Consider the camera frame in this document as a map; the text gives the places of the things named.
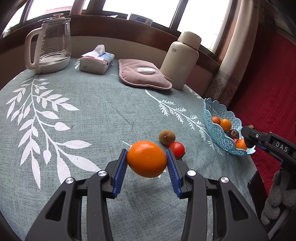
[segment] gray-green tablecloth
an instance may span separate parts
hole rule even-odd
[[[172,130],[187,153],[183,160],[204,177],[227,176],[253,207],[247,183],[250,157],[226,153],[209,138],[203,99],[183,91],[134,88],[119,78],[118,61],[104,75],[79,71],[79,60],[56,73],[25,70],[0,91],[0,210],[24,240],[35,218],[66,177],[88,178],[116,160],[123,148],[158,141]],[[144,178],[128,167],[122,191],[108,200],[115,241],[181,239],[186,200],[174,194],[168,172]],[[212,240],[208,199],[208,240]],[[82,207],[86,237],[86,199]]]

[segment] beige thermos flask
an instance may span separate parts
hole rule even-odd
[[[173,42],[165,56],[160,71],[173,84],[173,88],[183,90],[198,59],[198,48],[202,39],[189,31],[183,32],[178,41]]]

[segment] beige curtain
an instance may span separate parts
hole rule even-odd
[[[226,55],[205,98],[228,105],[246,71],[253,50],[258,27],[259,1],[242,0],[237,23]]]

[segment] orange fruit held by gripper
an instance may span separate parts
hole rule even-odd
[[[216,124],[218,124],[218,125],[221,124],[220,118],[217,117],[217,116],[213,116],[213,117],[212,117],[212,122],[213,122],[213,123],[216,123]]]
[[[139,141],[133,144],[126,160],[130,168],[142,177],[157,177],[167,166],[164,152],[150,141]]]
[[[239,141],[235,144],[235,147],[237,149],[243,149],[243,150],[247,150],[248,147],[246,146],[245,142],[244,142],[244,138],[243,139],[239,139]]]
[[[222,119],[220,126],[222,127],[222,129],[224,131],[230,131],[232,124],[231,124],[230,120]]]

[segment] silver screw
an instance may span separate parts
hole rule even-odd
[[[221,177],[221,182],[228,183],[229,179],[227,177]]]
[[[103,177],[103,176],[106,176],[107,175],[107,172],[105,170],[101,170],[101,171],[98,172],[98,175],[100,177]]]
[[[66,179],[67,184],[70,184],[72,182],[74,182],[74,179],[72,177],[69,177],[69,178]]]
[[[187,175],[193,177],[193,176],[196,175],[196,171],[194,171],[194,170],[189,170],[189,171],[187,172]]]

